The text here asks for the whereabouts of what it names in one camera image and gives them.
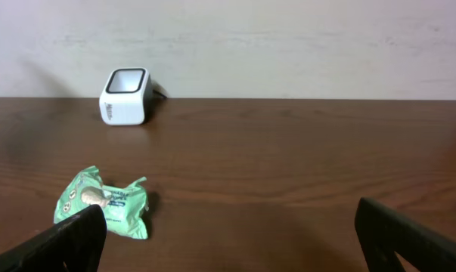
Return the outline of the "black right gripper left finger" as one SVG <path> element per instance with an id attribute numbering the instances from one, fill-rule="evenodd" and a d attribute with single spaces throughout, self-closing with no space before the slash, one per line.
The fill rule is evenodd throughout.
<path id="1" fill-rule="evenodd" d="M 0 254 L 0 272 L 96 271 L 107 225 L 100 206 L 91 205 Z"/>

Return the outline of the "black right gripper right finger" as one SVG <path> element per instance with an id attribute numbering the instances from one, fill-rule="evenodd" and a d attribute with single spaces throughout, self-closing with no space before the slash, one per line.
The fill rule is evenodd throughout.
<path id="1" fill-rule="evenodd" d="M 456 272 L 456 242 L 404 215 L 362 197 L 355 230 L 368 270 L 403 271 L 403 257 L 420 272 Z"/>

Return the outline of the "mint green wipes pack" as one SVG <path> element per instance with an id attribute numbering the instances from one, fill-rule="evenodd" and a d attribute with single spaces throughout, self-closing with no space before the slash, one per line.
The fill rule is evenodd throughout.
<path id="1" fill-rule="evenodd" d="M 146 180 L 141 177 L 127 187 L 118 188 L 104 184 L 96 166 L 85 168 L 60 195 L 53 222 L 57 224 L 88 206 L 98 205 L 110 232 L 145 240 L 147 227 L 141 216 L 148 210 L 147 191 L 142 186 Z"/>

